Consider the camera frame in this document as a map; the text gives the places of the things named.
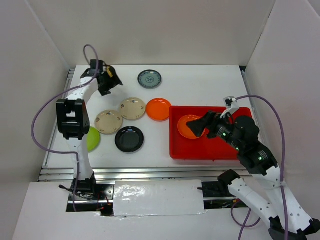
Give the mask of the orange plate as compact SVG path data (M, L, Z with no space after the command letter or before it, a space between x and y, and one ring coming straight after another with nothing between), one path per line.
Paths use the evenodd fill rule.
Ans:
M183 137L185 137L186 139L189 139L189 140L199 139L199 137L195 136L194 133L187 126L187 122L191 122L191 121L195 121L195 120L199 120L199 119L200 119L199 116L193 115L193 114L188 114L188 115L181 117L177 123L177 129L178 129L179 133Z
M154 98L146 105L146 113L154 121L162 122L169 118L171 103L164 98Z

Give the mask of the beige plate with motifs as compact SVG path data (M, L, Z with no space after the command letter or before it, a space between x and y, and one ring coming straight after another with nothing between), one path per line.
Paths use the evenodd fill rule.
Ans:
M145 114L145 111L145 102L137 97L129 97L119 105L121 116L127 120L137 120Z
M94 126L101 133L110 135L117 132L123 124L121 114L116 110L105 110L100 112L95 120Z

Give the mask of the blue patterned plate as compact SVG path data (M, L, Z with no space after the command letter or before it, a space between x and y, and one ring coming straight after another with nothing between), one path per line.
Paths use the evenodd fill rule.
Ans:
M137 76L137 81L145 89L155 89L162 83L162 76L156 70L147 69Z

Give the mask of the lime green plate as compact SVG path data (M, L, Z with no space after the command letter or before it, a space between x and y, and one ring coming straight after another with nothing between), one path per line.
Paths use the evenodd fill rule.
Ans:
M95 127L91 126L86 139L88 152L95 150L99 146L100 140L101 137L99 131Z

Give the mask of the black plate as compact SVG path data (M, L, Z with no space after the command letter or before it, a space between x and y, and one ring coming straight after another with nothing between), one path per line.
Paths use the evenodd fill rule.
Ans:
M116 147L124 153L134 153L144 144L143 132L135 126L121 128L115 135Z

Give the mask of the yellow patterned dark-rimmed plate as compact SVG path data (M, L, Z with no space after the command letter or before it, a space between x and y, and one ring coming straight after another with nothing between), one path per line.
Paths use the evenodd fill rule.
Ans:
M106 67L106 72L107 72L107 74L109 75L110 78L112 78L114 76L113 73L110 70L110 66Z

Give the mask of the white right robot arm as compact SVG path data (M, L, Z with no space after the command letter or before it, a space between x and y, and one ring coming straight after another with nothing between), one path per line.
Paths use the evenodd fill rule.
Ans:
M219 137L237 151L237 158L261 185L268 196L265 200L252 190L233 170L218 177L218 191L240 199L268 227L274 240L305 240L320 230L320 221L310 217L285 182L281 168L272 152L258 140L255 121L242 115L229 123L220 114L209 111L202 118L186 123L195 136L208 129L207 138Z

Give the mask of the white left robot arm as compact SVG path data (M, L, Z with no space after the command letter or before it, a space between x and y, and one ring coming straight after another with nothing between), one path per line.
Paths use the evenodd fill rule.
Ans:
M99 195L99 187L87 149L87 134L91 124L86 104L95 92L106 96L118 85L122 86L123 83L115 68L103 60L92 59L89 68L81 75L79 85L67 98L56 102L58 131L65 138L72 155L74 175L71 191L88 200Z

